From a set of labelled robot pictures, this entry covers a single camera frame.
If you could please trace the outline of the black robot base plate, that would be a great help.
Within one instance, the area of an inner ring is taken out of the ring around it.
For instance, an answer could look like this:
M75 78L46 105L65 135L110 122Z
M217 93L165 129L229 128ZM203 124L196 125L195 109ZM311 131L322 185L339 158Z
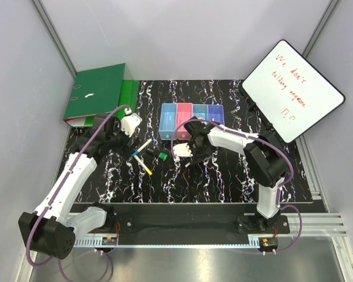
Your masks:
M119 246L239 245L249 235L287 235L287 217L276 222L277 229L248 231L239 222L254 216L253 203L113 204L120 225Z

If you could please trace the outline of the sky blue drawer box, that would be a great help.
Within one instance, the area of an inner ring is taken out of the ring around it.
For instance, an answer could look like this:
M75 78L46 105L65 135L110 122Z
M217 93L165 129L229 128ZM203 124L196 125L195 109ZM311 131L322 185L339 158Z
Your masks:
M175 131L176 124L176 103L163 103L159 121L159 136L161 140L171 140Z

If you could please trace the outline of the white marker yellow cap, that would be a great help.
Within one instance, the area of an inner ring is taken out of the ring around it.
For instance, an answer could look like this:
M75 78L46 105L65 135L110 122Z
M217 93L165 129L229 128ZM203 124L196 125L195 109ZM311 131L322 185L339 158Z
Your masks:
M152 171L148 168L148 166L138 157L138 155L134 156L135 160L139 163L139 165L151 176Z

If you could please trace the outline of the light blue drawer box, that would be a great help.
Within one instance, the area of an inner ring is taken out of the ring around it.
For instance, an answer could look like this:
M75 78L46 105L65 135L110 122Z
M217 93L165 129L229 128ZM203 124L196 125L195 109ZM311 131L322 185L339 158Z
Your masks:
M208 119L208 106L204 104L192 105L192 116L199 119Z

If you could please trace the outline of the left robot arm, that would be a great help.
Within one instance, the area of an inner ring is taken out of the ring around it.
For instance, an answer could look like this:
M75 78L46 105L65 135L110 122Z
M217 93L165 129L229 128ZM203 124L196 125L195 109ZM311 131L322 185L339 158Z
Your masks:
M35 251L65 259L75 242L95 229L107 233L115 227L114 209L93 203L74 217L69 212L85 182L109 152L121 153L133 137L142 118L136 113L122 119L100 114L71 147L62 173L46 198L32 213L18 220L26 257Z

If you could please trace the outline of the pink drawer box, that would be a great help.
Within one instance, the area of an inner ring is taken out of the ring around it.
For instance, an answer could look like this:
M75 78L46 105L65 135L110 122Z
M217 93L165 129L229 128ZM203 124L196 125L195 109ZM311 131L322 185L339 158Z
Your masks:
M177 103L176 127L178 127L181 123L189 120L192 117L192 107L192 103ZM191 135L184 128L184 126L181 126L176 131L176 138L179 140L188 140L191 138Z

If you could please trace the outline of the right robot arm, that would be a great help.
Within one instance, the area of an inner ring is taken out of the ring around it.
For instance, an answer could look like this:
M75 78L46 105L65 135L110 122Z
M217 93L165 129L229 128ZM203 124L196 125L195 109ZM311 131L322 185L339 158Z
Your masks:
M195 117L184 127L191 138L187 143L175 145L173 153L190 158L190 164L212 158L218 148L245 156L252 177L258 183L258 203L257 211L248 223L239 224L248 231L268 233L274 229L280 215L279 188L289 168L274 134L270 131L260 135L243 133L219 123L205 123Z

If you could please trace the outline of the purple drawer box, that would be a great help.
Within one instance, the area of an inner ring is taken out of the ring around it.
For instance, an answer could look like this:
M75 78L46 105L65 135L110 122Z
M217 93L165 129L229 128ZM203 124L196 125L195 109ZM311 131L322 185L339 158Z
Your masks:
M224 107L222 105L208 105L208 120L224 125Z

